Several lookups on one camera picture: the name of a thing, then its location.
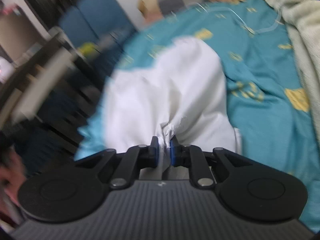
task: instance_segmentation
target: teal bedsheet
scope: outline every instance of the teal bedsheet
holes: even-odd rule
[[[252,30],[273,25],[277,17],[264,0],[237,5],[208,3],[204,7],[231,8]],[[308,188],[301,220],[313,231],[320,230],[319,151],[285,26],[280,23],[271,32],[252,34],[232,12],[207,13],[198,6],[136,35],[117,67],[128,71],[150,67],[157,54],[182,35],[203,39],[220,56],[227,77],[228,117],[241,131],[243,155],[299,178]],[[102,111],[98,106],[89,126],[80,129],[85,139],[76,159],[106,148]]]

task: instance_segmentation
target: metal pivot screw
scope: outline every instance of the metal pivot screw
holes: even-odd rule
[[[213,180],[209,178],[201,178],[198,180],[198,184],[201,187],[208,187],[208,186],[211,186],[213,183],[214,183]]]
[[[123,178],[116,178],[116,179],[111,180],[110,183],[114,187],[122,187],[127,183],[127,181]]]

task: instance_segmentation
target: human hand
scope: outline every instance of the human hand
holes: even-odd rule
[[[9,158],[10,166],[8,168],[0,166],[0,182],[9,182],[4,185],[4,192],[19,206],[18,190],[27,178],[24,176],[24,165],[21,157],[12,150],[9,154]]]

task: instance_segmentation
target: white cloth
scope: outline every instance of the white cloth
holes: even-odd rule
[[[149,145],[157,136],[158,175],[170,164],[166,148],[173,135],[180,144],[197,145],[203,151],[223,147],[236,152],[220,58],[202,40],[176,39],[151,68],[116,70],[105,90],[106,146],[121,153]]]

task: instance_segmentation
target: yellow pattern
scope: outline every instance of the yellow pattern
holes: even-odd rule
[[[236,61],[242,61],[242,57],[239,54],[235,54],[233,52],[229,52],[229,55],[232,59],[236,60]]]
[[[231,94],[233,94],[233,95],[234,95],[235,97],[237,97],[237,98],[239,97],[238,94],[237,94],[237,92],[235,92],[235,91],[231,91]]]
[[[229,2],[230,4],[238,5],[240,3],[239,0],[232,0]]]
[[[201,30],[195,33],[195,37],[201,40],[207,40],[212,38],[213,34],[209,30],[202,28]]]
[[[165,46],[155,45],[153,46],[152,50],[148,52],[148,55],[152,58],[156,58],[158,54],[164,49],[165,49]]]
[[[285,95],[289,98],[292,106],[297,110],[308,112],[310,109],[309,98],[303,88],[285,89]]]
[[[251,34],[255,34],[254,30],[251,29],[250,27],[248,27],[247,29],[248,29],[248,31],[249,31]]]
[[[98,52],[98,46],[94,44],[93,42],[85,42],[82,44],[79,48],[78,51],[84,56],[84,57],[89,57],[93,55],[94,53]]]
[[[241,81],[236,82],[236,88],[231,91],[231,94],[240,97],[240,95],[244,98],[252,98],[257,102],[262,102],[264,99],[264,93],[257,87],[257,85],[253,82],[243,84]]]
[[[247,10],[249,12],[257,12],[257,10],[255,8],[253,8],[253,7],[251,7],[251,8],[247,7]]]
[[[247,92],[247,93],[248,93],[248,95],[249,95],[251,98],[255,98],[254,93],[252,93],[251,91],[249,91],[249,92]]]
[[[226,17],[225,17],[223,14],[216,14],[216,17],[218,17],[218,18],[225,18],[225,19],[226,19]]]
[[[259,102],[262,102],[262,101],[263,101],[263,98],[264,98],[263,92],[260,92],[259,95],[258,95],[258,101],[259,101]]]
[[[251,90],[253,91],[253,93],[256,93],[257,92],[256,84],[253,83],[253,82],[249,82],[249,85],[250,85]]]
[[[237,81],[237,86],[238,86],[238,88],[243,88],[243,84],[242,84],[242,82],[240,82],[240,81]]]
[[[280,44],[280,45],[278,45],[278,47],[280,49],[292,49],[293,48],[293,46],[288,43],[287,44]]]
[[[246,92],[244,92],[243,90],[240,90],[241,92],[241,95],[244,97],[244,98],[249,98],[249,96],[247,95]]]

